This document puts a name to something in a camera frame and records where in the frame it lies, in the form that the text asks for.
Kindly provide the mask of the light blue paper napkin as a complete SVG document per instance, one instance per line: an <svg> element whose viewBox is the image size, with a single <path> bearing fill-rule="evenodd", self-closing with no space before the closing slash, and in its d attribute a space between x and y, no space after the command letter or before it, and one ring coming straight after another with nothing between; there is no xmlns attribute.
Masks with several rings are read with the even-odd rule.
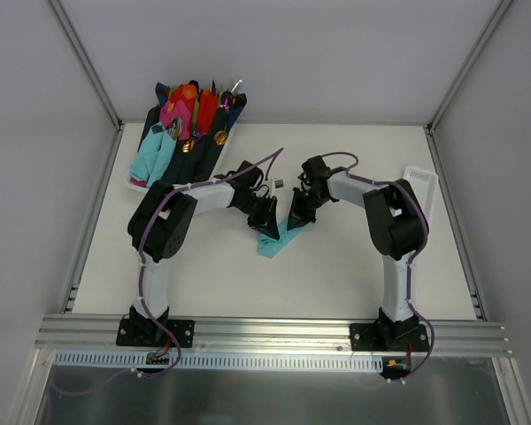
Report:
<svg viewBox="0 0 531 425"><path fill-rule="evenodd" d="M288 223L289 220L285 219L278 225L280 235L278 239L262 234L258 235L258 255L269 259L273 258L304 231L304 227L289 229Z"/></svg>

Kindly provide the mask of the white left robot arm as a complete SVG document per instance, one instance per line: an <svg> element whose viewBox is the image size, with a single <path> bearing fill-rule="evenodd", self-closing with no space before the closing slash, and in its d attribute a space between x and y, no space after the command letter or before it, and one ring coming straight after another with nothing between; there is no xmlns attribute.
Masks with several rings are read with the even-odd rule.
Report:
<svg viewBox="0 0 531 425"><path fill-rule="evenodd" d="M140 262L137 298L129 311L136 334L148 345L165 340L170 258L184 244L195 216L235 208L247 215L249 228L277 240L280 238L277 204L276 196L259 195L249 183L240 179L213 179L177 187L163 181L155 182L127 225Z"/></svg>

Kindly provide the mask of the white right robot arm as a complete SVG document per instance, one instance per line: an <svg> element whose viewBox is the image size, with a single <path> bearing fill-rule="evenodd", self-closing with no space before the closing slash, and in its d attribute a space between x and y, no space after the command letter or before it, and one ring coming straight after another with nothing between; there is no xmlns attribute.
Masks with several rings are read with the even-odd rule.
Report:
<svg viewBox="0 0 531 425"><path fill-rule="evenodd" d="M303 172L294 189L287 229L316 221L317 210L327 202L346 201L366 213L371 241L382 256L384 295L377 322L380 343L389 350L407 344L419 326L413 298L417 257L427 245L427 219L405 179L372 181L337 169Z"/></svg>

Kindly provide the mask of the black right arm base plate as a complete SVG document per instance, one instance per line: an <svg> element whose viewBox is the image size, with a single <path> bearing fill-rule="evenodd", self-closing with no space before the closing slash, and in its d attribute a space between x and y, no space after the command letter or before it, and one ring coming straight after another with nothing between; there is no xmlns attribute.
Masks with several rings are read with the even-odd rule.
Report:
<svg viewBox="0 0 531 425"><path fill-rule="evenodd" d="M352 323L349 325L350 346L354 352L427 352L430 348L427 328L419 324L401 336L392 336L382 323Z"/></svg>

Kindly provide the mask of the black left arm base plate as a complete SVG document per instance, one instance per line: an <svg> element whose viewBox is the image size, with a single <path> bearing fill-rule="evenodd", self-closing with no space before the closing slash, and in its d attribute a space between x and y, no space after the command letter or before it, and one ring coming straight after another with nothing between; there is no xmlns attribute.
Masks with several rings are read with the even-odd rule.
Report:
<svg viewBox="0 0 531 425"><path fill-rule="evenodd" d="M165 319L162 325L173 334L181 348L192 347L196 325L193 320ZM176 346L171 337L153 321L139 316L120 320L115 344L122 347L161 348L168 341L172 347Z"/></svg>

